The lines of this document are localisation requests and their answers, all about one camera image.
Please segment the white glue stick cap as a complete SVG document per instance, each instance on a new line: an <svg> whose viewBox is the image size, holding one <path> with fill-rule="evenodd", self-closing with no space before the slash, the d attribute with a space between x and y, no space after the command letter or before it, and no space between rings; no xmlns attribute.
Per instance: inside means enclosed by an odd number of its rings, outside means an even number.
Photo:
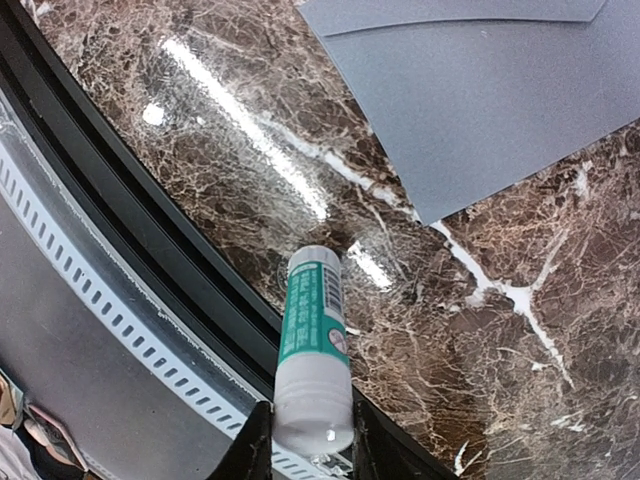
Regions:
<svg viewBox="0 0 640 480"><path fill-rule="evenodd" d="M164 113L165 110L162 107L149 103L142 112L142 120L149 125L159 126L164 121Z"/></svg>

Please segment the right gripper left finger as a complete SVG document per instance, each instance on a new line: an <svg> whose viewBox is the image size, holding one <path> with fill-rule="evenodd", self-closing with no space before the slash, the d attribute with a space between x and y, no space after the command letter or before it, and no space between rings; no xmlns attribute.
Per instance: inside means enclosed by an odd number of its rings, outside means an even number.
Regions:
<svg viewBox="0 0 640 480"><path fill-rule="evenodd" d="M272 479L272 407L258 402L208 480Z"/></svg>

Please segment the green white glue stick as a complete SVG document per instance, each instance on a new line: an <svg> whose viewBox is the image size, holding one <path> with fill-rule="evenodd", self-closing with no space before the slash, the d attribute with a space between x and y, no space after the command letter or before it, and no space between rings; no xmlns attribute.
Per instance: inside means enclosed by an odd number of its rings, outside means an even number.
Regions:
<svg viewBox="0 0 640 480"><path fill-rule="evenodd" d="M289 260L273 409L274 440L300 456L339 453L354 440L341 265L327 247Z"/></svg>

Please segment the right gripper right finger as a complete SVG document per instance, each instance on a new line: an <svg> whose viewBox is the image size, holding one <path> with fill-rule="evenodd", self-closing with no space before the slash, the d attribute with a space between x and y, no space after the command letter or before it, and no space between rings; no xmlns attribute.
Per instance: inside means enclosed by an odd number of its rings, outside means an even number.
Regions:
<svg viewBox="0 0 640 480"><path fill-rule="evenodd" d="M353 478L356 480L449 479L450 475L428 466L414 470L389 440L386 430L365 401L354 404L355 439Z"/></svg>

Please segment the grey envelope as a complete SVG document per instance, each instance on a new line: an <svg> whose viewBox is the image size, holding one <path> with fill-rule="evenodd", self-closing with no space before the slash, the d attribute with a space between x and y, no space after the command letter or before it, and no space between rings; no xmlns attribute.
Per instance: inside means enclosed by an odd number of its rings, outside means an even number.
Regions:
<svg viewBox="0 0 640 480"><path fill-rule="evenodd" d="M639 116L635 1L307 1L431 223Z"/></svg>

